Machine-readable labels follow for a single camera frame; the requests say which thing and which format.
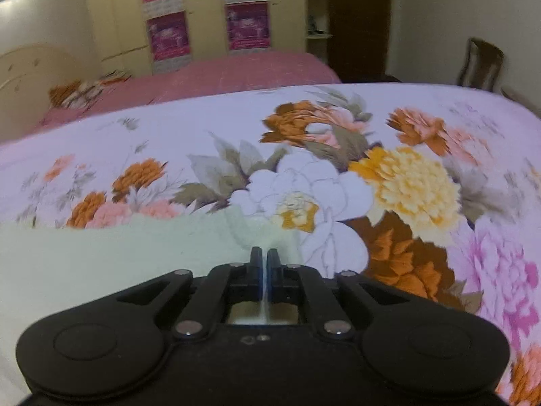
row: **wall shelf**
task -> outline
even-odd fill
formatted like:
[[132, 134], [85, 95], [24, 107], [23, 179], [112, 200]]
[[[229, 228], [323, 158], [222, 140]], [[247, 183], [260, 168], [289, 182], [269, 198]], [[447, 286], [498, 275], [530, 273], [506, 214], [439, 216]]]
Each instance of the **wall shelf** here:
[[330, 33], [323, 33], [321, 35], [307, 35], [306, 39], [329, 39], [332, 37]]

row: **cream headboard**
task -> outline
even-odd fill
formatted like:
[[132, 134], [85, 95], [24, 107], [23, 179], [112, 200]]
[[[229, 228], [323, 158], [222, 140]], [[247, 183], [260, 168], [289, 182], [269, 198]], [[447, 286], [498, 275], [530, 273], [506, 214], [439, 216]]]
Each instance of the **cream headboard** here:
[[0, 142], [34, 128], [49, 109], [49, 89], [88, 77], [73, 56], [47, 44], [0, 56]]

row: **orange flower print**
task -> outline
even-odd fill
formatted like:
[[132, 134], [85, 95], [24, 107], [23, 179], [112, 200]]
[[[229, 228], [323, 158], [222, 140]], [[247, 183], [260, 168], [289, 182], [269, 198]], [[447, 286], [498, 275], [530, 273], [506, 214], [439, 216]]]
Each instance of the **orange flower print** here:
[[103, 204], [105, 204], [105, 192], [91, 192], [81, 203], [75, 206], [66, 226], [84, 229]]
[[541, 346], [533, 344], [506, 371], [496, 392], [511, 406], [541, 403]]
[[331, 129], [333, 125], [354, 132], [362, 132], [367, 127], [365, 122], [355, 121], [345, 108], [324, 108], [309, 100], [280, 105], [263, 123], [271, 131], [263, 134], [262, 143], [304, 146], [304, 142], [319, 142], [335, 148], [339, 145]]
[[443, 119], [414, 108], [398, 108], [390, 114], [387, 124], [397, 131], [405, 145], [426, 144], [440, 157], [447, 154], [464, 162], [480, 165], [478, 157], [490, 155], [488, 144], [469, 133], [448, 127]]
[[130, 187], [136, 190], [148, 188], [150, 184], [163, 176], [163, 168], [167, 163], [159, 163], [149, 158], [142, 163], [134, 163], [113, 183], [113, 202], [124, 200], [130, 192]]
[[381, 283], [464, 310], [451, 294], [454, 272], [447, 265], [447, 252], [419, 238], [413, 239], [409, 226], [394, 212], [385, 212], [374, 227], [367, 217], [346, 221], [369, 250], [364, 273]]
[[51, 169], [49, 169], [45, 175], [43, 176], [43, 180], [45, 182], [50, 182], [52, 180], [55, 180], [56, 177], [60, 175], [64, 169], [66, 169], [74, 160], [75, 155], [70, 154], [67, 156], [62, 156], [58, 159], [56, 159], [55, 164], [52, 166]]

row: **chair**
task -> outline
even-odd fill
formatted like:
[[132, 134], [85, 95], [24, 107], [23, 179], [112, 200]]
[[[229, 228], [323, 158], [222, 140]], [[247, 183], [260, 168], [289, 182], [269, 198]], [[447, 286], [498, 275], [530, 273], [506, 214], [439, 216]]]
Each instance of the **chair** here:
[[504, 53], [499, 48], [482, 39], [470, 38], [466, 62], [456, 84], [494, 91], [503, 62]]

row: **white wall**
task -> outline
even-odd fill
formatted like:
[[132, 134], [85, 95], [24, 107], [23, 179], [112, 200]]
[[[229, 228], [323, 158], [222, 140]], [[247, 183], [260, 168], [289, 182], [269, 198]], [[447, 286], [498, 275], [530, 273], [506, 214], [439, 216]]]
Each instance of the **white wall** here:
[[454, 84], [469, 37], [505, 53], [499, 85], [541, 105], [541, 0], [394, 0], [387, 72]]
[[33, 43], [55, 45], [99, 73], [86, 0], [0, 2], [0, 54]]

